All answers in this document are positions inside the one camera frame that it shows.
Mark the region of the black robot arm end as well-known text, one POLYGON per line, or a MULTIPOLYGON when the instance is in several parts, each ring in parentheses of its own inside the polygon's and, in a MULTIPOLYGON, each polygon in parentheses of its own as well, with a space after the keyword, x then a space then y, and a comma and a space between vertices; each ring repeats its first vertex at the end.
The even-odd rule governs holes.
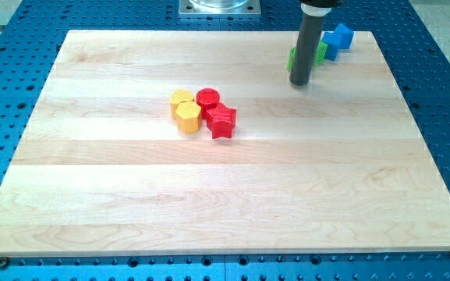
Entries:
POLYGON ((305 5, 309 5, 316 8, 334 8, 340 5, 344 5, 346 0, 299 0, 305 5))

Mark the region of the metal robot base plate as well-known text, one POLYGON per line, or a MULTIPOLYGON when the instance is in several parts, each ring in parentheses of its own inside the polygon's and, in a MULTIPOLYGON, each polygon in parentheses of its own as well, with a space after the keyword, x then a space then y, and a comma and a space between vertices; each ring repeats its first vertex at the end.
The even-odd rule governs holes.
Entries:
POLYGON ((261 14, 259 0, 179 0, 180 16, 261 14))

